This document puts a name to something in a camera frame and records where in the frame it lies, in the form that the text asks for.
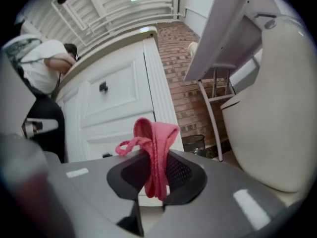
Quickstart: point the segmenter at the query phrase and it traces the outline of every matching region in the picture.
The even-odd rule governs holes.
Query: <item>person's arm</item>
[[[65,75],[76,63],[76,60],[68,53],[60,53],[51,58],[44,59],[45,65]]]

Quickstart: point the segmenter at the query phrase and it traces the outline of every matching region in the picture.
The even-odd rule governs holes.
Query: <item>white t-shirt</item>
[[[24,77],[30,81],[33,87],[45,94],[51,94],[55,89],[59,73],[48,68],[44,63],[44,59],[60,53],[67,53],[63,43],[58,40],[49,40],[31,50],[21,60]]]

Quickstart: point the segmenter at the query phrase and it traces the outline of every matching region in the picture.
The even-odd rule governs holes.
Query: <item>trash can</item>
[[[205,136],[194,135],[183,137],[184,152],[206,157]]]

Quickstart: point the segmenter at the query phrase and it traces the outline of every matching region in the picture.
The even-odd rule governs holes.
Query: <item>white tape strip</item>
[[[73,178],[73,177],[81,176],[87,173],[89,173],[88,169],[83,168],[83,169],[67,172],[66,175],[68,178]]]
[[[266,211],[254,200],[247,189],[237,191],[233,197],[255,231],[270,223],[271,219]]]

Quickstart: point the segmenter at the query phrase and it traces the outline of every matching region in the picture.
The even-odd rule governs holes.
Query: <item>person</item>
[[[18,73],[36,97],[27,117],[54,119],[58,122],[57,129],[36,134],[32,140],[43,151],[57,154],[62,163],[65,155],[64,115],[58,104],[50,98],[50,94],[58,86],[60,76],[65,75],[76,63],[76,56],[77,47],[74,44],[63,45],[58,40],[48,40],[31,50],[18,63]]]

